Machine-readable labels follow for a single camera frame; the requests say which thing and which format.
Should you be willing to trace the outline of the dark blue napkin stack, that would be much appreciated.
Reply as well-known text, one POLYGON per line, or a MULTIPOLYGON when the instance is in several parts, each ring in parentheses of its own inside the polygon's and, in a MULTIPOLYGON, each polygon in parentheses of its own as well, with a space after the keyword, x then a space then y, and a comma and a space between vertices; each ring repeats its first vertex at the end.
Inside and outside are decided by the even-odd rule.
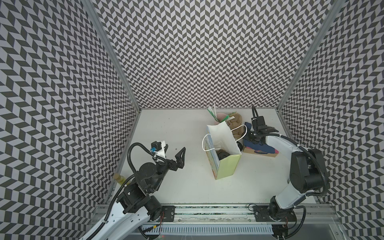
POLYGON ((247 136, 243 138, 243 144, 244 144, 244 148, 248 147, 248 148, 251 148, 254 150, 261 150, 261 151, 267 152, 267 153, 274 153, 276 150, 267 144, 262 144, 262 143, 255 144, 255 143, 251 142, 247 136))

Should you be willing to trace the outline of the illustrated green paper gift bag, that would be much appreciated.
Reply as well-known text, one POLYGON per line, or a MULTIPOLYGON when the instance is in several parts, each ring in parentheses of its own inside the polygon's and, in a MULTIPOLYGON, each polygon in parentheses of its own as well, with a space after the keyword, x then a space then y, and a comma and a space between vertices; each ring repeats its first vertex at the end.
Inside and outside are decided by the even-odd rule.
POLYGON ((245 127, 245 133, 238 140, 234 138, 226 123, 207 126, 207 134, 202 139, 202 149, 207 154, 216 180, 230 177, 235 173, 242 157, 237 142, 247 134, 246 126, 242 126, 245 127))

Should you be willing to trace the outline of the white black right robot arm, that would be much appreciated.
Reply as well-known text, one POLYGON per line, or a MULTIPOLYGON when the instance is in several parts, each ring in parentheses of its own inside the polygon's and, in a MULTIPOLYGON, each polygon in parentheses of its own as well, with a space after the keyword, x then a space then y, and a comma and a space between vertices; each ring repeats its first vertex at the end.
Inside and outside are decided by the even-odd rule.
POLYGON ((325 159, 320 150, 307 149, 289 137, 268 126, 263 116, 252 105, 251 123, 246 125, 245 140, 277 150, 290 161, 289 183, 283 191, 273 196, 269 206, 260 212, 254 207, 257 217, 267 215, 270 221, 286 220, 294 209, 307 197, 323 197, 328 193, 330 183, 325 159))

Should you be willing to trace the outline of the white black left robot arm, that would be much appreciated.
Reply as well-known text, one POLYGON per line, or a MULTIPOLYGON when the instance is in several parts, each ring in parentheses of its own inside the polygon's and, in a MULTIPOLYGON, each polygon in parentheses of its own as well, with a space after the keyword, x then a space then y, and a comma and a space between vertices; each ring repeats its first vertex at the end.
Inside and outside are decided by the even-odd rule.
POLYGON ((155 141, 147 149, 141 143, 133 143, 127 151, 127 161, 132 170, 113 196, 105 215, 82 236, 83 240, 123 240, 138 230, 147 240, 154 240, 155 230, 175 218, 175 206, 164 206, 153 195, 159 190, 168 171, 185 166, 186 148, 182 148, 175 160, 166 158, 168 144, 155 141), (133 148, 140 147, 153 159, 136 169, 131 159, 133 148))

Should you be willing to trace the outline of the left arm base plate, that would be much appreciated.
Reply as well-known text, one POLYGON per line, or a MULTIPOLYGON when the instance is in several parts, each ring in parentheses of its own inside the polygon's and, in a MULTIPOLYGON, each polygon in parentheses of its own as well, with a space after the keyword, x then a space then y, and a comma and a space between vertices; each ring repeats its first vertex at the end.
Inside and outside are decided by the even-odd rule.
POLYGON ((176 207, 172 205, 161 206, 151 214, 152 222, 173 222, 176 207))

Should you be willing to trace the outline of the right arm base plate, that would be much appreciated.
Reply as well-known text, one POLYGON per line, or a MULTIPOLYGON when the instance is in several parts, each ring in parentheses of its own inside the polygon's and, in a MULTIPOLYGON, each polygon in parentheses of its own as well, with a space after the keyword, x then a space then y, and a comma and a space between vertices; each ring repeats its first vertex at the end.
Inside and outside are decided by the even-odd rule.
POLYGON ((273 212, 269 206, 253 206, 256 222, 286 223, 296 222, 297 217, 293 209, 276 208, 273 212))

